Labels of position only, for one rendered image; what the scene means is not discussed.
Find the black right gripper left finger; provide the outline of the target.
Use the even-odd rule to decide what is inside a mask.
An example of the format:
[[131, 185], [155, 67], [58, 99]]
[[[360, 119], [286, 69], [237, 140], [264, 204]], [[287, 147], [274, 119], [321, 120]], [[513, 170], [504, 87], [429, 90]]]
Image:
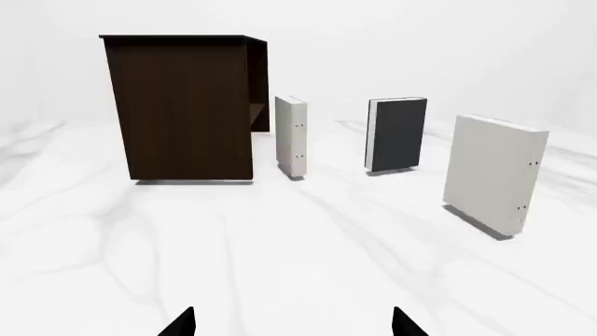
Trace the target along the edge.
[[158, 334], [158, 336], [195, 336], [196, 321], [194, 308], [188, 307], [171, 324]]

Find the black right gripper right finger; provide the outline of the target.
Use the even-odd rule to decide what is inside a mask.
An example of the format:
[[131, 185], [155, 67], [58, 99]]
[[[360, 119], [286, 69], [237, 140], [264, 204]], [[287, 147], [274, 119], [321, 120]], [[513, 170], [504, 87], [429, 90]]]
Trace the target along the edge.
[[399, 307], [394, 307], [392, 332], [394, 336], [429, 336]]

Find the black hardcover book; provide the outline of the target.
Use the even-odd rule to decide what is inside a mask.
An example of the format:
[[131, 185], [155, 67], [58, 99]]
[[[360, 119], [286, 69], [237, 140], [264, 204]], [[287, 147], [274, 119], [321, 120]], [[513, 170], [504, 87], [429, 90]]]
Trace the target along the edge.
[[371, 173], [419, 165], [426, 106], [423, 97], [368, 102], [365, 167]]

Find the dark brown wooden cabinet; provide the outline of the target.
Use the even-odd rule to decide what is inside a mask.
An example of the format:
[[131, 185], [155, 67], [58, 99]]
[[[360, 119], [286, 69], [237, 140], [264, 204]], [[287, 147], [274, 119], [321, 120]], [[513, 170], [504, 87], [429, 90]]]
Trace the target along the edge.
[[253, 178], [270, 129], [268, 44], [247, 35], [104, 35], [130, 177]]

